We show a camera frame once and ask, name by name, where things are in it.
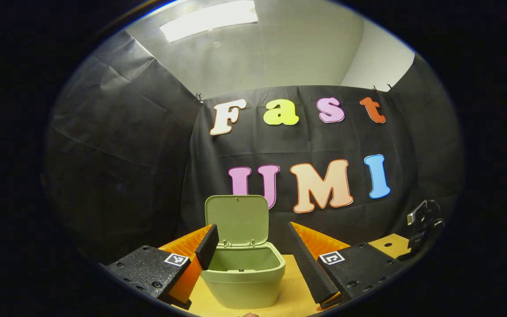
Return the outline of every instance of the wooden table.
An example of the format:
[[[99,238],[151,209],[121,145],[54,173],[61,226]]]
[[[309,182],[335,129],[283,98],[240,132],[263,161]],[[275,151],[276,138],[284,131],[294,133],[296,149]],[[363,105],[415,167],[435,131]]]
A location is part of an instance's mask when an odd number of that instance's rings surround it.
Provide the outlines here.
[[[294,256],[283,257],[287,264],[275,305],[261,309],[225,308],[213,297],[203,278],[199,277],[191,293],[192,304],[189,312],[203,317],[243,317],[246,313],[255,313],[260,317],[305,317],[322,311],[320,305],[314,303]]]

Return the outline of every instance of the green trash bin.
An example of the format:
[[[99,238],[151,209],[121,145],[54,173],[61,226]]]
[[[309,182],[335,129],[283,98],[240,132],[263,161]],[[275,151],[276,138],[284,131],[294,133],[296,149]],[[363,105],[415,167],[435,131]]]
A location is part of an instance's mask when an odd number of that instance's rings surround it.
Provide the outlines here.
[[[212,196],[207,225],[216,223],[219,243],[201,276],[220,305],[232,309],[272,306],[279,296],[285,260],[267,242],[269,209],[259,195]]]

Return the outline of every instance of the ceiling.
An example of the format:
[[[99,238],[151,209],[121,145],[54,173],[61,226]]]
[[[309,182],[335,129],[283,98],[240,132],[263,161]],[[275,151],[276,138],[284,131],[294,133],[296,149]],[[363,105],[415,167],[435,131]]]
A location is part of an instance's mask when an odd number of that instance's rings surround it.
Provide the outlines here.
[[[160,26],[228,0],[187,0],[127,32],[193,94],[340,85],[360,45],[364,19],[326,0],[255,0],[258,23],[228,26],[169,43]]]

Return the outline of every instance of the ceiling light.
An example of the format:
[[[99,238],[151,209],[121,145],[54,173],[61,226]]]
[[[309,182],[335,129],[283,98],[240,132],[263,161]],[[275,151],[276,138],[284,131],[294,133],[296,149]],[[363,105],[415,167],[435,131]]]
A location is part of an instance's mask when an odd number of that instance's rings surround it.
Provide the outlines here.
[[[217,4],[181,16],[160,27],[169,42],[181,40],[193,34],[235,26],[256,23],[257,14],[253,0],[239,0]]]

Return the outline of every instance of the blue letter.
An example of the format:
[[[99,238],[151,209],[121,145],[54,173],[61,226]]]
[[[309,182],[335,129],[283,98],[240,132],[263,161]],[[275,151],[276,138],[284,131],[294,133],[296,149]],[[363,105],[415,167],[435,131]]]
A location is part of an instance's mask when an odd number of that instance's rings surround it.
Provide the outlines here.
[[[369,194],[372,199],[384,197],[390,193],[390,188],[386,185],[385,168],[382,163],[385,157],[376,154],[365,158],[364,162],[371,171],[371,182],[373,183],[373,191]]]

